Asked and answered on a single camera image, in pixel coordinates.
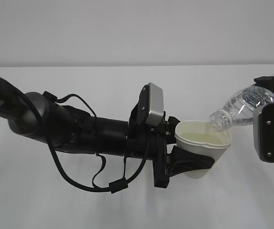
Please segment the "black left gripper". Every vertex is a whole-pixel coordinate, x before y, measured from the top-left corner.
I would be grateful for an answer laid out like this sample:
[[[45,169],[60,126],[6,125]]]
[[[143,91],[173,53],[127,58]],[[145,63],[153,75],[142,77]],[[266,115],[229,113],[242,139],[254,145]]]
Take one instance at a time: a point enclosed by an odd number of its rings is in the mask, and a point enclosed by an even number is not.
[[[158,126],[151,128],[150,158],[153,166],[155,187],[166,188],[169,177],[186,174],[189,178],[202,178],[212,168],[215,160],[210,156],[195,154],[174,146],[167,159],[167,146],[175,144],[175,128],[180,123],[174,116],[164,118]]]

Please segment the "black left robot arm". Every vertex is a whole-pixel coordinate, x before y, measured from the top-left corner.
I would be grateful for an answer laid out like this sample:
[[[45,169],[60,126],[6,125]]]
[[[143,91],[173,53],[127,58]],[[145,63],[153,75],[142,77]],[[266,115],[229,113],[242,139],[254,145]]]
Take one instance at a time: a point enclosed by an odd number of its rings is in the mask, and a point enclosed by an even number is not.
[[[142,88],[129,121],[98,117],[92,109],[83,111],[66,105],[68,99],[49,92],[25,94],[0,77],[0,117],[8,121],[12,132],[47,144],[60,175],[81,190],[115,193],[126,189],[147,160],[153,164],[154,185],[160,188],[168,186],[170,177],[210,169],[214,164],[210,156],[177,146],[167,152],[167,145],[176,143],[179,121],[173,116],[165,119],[163,92],[153,83]],[[106,165],[105,155],[140,158],[141,163],[130,178],[121,177],[107,187],[88,187],[65,173],[58,152],[96,155],[102,166]]]

